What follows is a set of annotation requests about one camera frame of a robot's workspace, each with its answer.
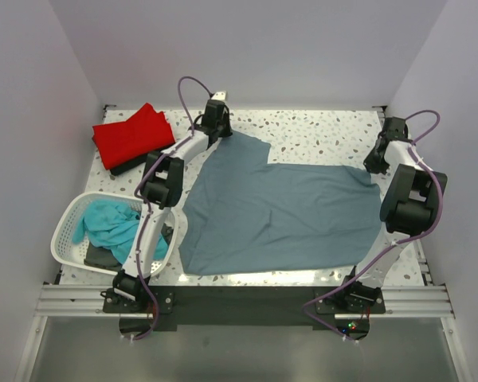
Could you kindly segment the grey-blue t-shirt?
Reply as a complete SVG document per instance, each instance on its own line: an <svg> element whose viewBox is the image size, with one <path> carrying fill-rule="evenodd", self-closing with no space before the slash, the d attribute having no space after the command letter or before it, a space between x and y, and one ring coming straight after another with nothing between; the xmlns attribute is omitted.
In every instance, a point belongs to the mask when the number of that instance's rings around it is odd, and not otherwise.
<svg viewBox="0 0 478 382"><path fill-rule="evenodd" d="M360 263L381 222L379 187L350 166L271 164L242 133L205 160L183 206L191 275L305 271Z"/></svg>

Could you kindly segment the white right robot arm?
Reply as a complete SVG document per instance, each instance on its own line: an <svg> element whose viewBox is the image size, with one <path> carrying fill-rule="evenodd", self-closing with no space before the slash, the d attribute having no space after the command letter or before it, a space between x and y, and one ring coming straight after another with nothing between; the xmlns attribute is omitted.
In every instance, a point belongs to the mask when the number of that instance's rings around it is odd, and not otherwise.
<svg viewBox="0 0 478 382"><path fill-rule="evenodd" d="M378 237L339 292L339 304L347 312L364 307L366 293L381 290L407 245L429 235L441 218L448 176L425 163L416 150L419 140L409 137L406 119L389 117L364 161L367 172L386 175L391 171L392 178L382 199Z"/></svg>

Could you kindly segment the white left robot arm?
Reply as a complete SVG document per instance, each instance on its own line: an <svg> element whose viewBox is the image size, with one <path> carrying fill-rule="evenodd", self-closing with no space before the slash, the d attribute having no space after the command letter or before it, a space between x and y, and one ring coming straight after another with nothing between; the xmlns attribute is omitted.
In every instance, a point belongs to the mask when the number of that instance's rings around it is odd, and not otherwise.
<svg viewBox="0 0 478 382"><path fill-rule="evenodd" d="M143 202L139 228L130 254L112 284L113 292L121 296L120 301L131 312L140 312L149 303L151 264L165 219L182 196L185 166L218 139L231 135L226 93L217 92L208 99L204 113L183 139L147 156L143 178L135 190Z"/></svg>

